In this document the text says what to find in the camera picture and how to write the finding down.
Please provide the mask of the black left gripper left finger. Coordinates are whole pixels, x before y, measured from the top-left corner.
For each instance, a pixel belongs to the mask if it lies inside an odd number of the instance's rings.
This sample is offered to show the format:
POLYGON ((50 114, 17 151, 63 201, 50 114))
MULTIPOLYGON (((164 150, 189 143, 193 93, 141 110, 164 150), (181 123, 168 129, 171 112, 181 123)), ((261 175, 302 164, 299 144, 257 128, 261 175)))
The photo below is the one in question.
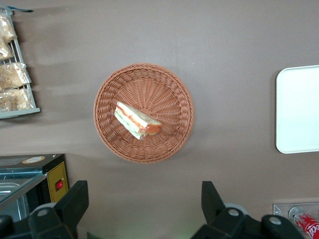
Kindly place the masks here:
POLYGON ((14 223, 11 216, 0 217, 2 239, 77 239, 77 226, 89 206, 88 182, 77 181, 55 204, 34 210, 14 223))

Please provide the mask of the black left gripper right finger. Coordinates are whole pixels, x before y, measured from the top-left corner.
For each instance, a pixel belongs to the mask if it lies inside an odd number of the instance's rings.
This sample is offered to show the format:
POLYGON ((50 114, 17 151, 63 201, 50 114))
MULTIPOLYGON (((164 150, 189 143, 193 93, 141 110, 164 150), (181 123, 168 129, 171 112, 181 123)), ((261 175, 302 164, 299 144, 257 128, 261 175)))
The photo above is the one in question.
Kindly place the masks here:
POLYGON ((242 210, 227 207, 211 181, 203 181, 201 208, 206 220, 193 239, 302 239, 286 218, 265 215, 257 221, 242 210))

